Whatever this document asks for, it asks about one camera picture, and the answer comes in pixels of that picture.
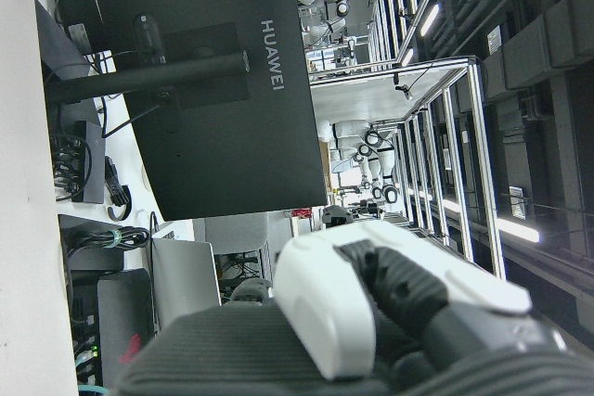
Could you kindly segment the right robot hand white grey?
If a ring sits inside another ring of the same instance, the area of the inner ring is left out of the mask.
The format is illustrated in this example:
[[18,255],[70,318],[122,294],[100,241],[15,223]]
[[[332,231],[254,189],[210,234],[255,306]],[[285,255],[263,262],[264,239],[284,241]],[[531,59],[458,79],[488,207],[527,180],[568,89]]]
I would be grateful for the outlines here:
[[593,363],[528,291],[402,227],[290,240],[263,304],[177,318],[116,395],[589,395]]

